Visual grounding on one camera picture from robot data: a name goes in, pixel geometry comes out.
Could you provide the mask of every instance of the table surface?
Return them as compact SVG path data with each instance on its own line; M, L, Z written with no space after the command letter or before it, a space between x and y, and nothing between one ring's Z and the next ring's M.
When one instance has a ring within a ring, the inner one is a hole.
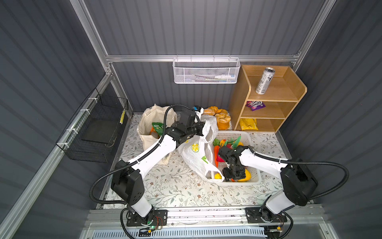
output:
M128 161L143 152L142 141L137 134L141 116L133 116L120 160ZM285 158L274 133L249 134L257 152ZM274 176L261 172L261 177L261 183L252 186L222 187L208 183L194 173L175 150L168 165L155 165L144 178L144 195L155 207L261 205L270 193L282 189L281 182ZM106 200L120 199L109 189ZM123 207L122 204L108 204L103 209Z

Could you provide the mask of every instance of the wooden shelf unit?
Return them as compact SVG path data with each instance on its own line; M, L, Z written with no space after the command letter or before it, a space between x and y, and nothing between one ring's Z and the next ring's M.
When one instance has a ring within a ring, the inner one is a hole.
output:
M265 94L255 92L266 67L276 70ZM257 119L256 132L277 132L307 92L296 73L286 66L242 65L229 112L233 130L241 130L241 118ZM263 101L265 108L252 111L247 101Z

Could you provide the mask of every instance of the aluminum can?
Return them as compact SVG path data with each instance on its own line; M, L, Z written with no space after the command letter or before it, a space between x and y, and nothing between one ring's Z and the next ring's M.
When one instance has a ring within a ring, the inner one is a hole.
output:
M258 94L264 94L267 91L270 81L272 80L274 75L275 69L270 67L265 68L255 92Z

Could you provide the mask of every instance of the gray corrugated wall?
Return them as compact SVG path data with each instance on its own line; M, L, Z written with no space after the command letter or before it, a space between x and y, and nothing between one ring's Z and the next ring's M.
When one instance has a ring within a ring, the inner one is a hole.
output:
M109 55L284 55L297 53L324 1L85 2ZM114 66L135 112L154 103L227 108L234 87L175 84L170 63Z
M0 221L103 76L69 1L0 1ZM82 190L106 170L64 158L15 238L78 233L94 207Z
M290 62L243 62L251 65L290 65ZM135 112L157 104L183 104L228 109L235 84L175 84L171 62L113 63Z
M349 181L317 199L342 239L380 238L382 1L338 0L297 71L308 93L282 126L294 157L344 164ZM317 191L343 173L313 167Z

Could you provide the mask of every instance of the white mesh basket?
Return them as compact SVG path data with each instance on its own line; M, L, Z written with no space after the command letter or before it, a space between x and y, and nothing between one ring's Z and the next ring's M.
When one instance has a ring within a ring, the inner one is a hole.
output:
M244 146L253 146L251 136L247 132L243 131L232 131L232 130L220 130L217 133L216 138L218 140L229 140L230 138L236 139L241 136L240 142L243 143ZM224 162L219 162L219 166L217 167L221 172L223 168L227 167L227 164ZM261 175L260 170L254 167L248 167L247 170L251 173L251 179L245 182L216 182L216 184L220 186L249 186L261 183ZM211 171L211 175L207 174L207 178L211 177L212 180L215 180L216 172Z
M235 57L177 57L172 66L176 84L235 84L240 61Z

